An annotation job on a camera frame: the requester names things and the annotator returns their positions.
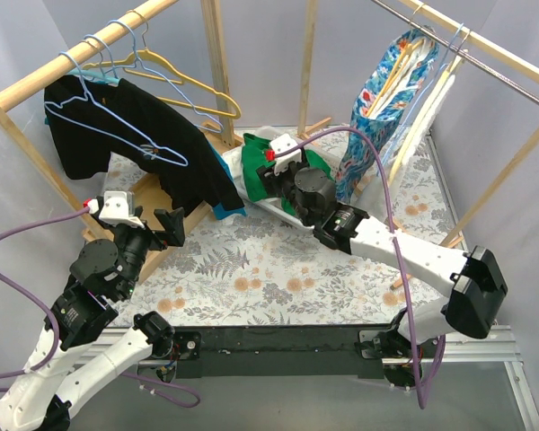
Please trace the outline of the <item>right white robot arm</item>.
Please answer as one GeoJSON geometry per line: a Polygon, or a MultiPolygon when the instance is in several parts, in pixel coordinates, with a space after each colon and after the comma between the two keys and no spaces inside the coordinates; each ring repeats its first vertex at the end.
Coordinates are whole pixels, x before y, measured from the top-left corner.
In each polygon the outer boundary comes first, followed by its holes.
{"type": "Polygon", "coordinates": [[[282,172],[256,171],[272,198],[283,198],[301,223],[324,246],[404,270],[440,294],[413,312],[401,310],[386,330],[361,347],[372,357],[406,357],[426,341],[452,332],[486,339],[508,288],[493,253],[481,246],[472,251],[448,249],[384,223],[334,197],[324,171],[292,162],[282,172]]]}

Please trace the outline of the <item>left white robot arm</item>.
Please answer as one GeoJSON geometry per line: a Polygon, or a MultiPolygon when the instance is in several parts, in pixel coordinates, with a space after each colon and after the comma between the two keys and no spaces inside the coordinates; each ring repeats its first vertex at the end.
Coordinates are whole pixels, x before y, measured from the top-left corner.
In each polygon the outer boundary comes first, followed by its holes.
{"type": "Polygon", "coordinates": [[[158,312],[138,314],[126,333],[88,364],[77,360],[118,317],[112,303],[128,300],[149,251],[185,241],[184,211],[156,209],[162,230],[93,218],[113,239],[88,242],[69,269],[64,292],[49,310],[25,370],[0,398],[0,430],[66,430],[101,389],[136,362],[167,357],[174,330],[158,312]]]}

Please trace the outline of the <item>bright green t shirt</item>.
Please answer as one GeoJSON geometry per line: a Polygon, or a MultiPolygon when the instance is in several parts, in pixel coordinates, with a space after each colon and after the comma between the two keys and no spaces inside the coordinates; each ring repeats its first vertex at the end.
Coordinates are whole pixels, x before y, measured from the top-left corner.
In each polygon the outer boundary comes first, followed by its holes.
{"type": "MultiPolygon", "coordinates": [[[[256,170],[260,167],[272,167],[273,163],[266,160],[265,152],[270,148],[270,141],[254,140],[251,133],[243,134],[245,147],[242,150],[243,180],[248,197],[252,202],[269,198],[261,184],[256,170]]],[[[295,216],[295,211],[285,202],[281,204],[282,210],[295,216]]]]}

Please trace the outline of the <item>white t shirt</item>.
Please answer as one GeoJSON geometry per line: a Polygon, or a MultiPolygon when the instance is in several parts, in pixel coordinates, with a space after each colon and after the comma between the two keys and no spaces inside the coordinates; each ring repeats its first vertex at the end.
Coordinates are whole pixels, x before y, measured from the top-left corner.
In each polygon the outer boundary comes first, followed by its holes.
{"type": "MultiPolygon", "coordinates": [[[[280,131],[273,127],[262,127],[252,132],[253,139],[259,141],[271,141],[272,139],[280,135],[280,131]]],[[[245,190],[245,183],[243,180],[243,163],[242,163],[242,150],[245,144],[242,144],[234,149],[231,149],[222,154],[226,166],[228,167],[236,187],[241,190],[245,190]]]]}

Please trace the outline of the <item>black t shirt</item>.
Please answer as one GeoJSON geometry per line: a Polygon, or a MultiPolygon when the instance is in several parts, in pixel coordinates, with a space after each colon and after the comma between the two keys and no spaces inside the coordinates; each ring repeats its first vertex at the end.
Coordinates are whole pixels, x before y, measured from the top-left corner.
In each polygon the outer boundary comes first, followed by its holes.
{"type": "Polygon", "coordinates": [[[205,135],[149,92],[125,79],[112,86],[64,75],[43,99],[69,179],[106,172],[118,154],[157,175],[174,208],[190,213],[206,202],[220,217],[242,213],[243,201],[205,135]]]}

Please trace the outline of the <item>teal plastic hanger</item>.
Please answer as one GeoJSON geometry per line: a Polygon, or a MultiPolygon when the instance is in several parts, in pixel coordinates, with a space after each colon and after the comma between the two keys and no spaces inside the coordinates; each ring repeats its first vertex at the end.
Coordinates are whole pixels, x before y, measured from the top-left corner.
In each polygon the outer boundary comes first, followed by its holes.
{"type": "Polygon", "coordinates": [[[103,75],[98,72],[92,72],[92,71],[82,71],[80,72],[78,69],[72,69],[67,73],[67,75],[73,75],[76,77],[81,77],[86,80],[89,80],[94,83],[104,83],[104,84],[111,84],[111,85],[118,85],[119,84],[119,78],[112,77],[110,75],[103,75]]]}

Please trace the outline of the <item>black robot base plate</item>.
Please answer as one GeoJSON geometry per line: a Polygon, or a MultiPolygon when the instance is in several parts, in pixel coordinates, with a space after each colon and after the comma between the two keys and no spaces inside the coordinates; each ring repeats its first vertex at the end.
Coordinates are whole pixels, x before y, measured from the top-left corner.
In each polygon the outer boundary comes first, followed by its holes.
{"type": "Polygon", "coordinates": [[[411,364],[411,343],[390,342],[385,324],[181,326],[169,351],[143,365],[175,363],[180,379],[229,376],[353,375],[381,378],[411,364]]]}

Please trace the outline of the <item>teal t shirt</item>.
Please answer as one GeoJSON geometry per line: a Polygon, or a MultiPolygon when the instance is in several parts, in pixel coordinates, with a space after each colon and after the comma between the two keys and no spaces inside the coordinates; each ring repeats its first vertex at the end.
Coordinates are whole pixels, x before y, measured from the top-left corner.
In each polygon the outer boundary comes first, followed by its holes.
{"type": "Polygon", "coordinates": [[[183,207],[189,213],[201,202],[222,207],[229,214],[243,208],[233,181],[208,140],[174,110],[124,114],[122,118],[159,146],[183,155],[187,166],[165,163],[164,158],[174,157],[167,151],[161,151],[157,157],[138,151],[137,147],[143,145],[146,152],[157,152],[133,129],[103,111],[93,117],[80,113],[72,122],[49,111],[46,117],[59,160],[71,180],[85,180],[107,172],[111,155],[118,154],[144,172],[157,175],[174,208],[183,207]]]}

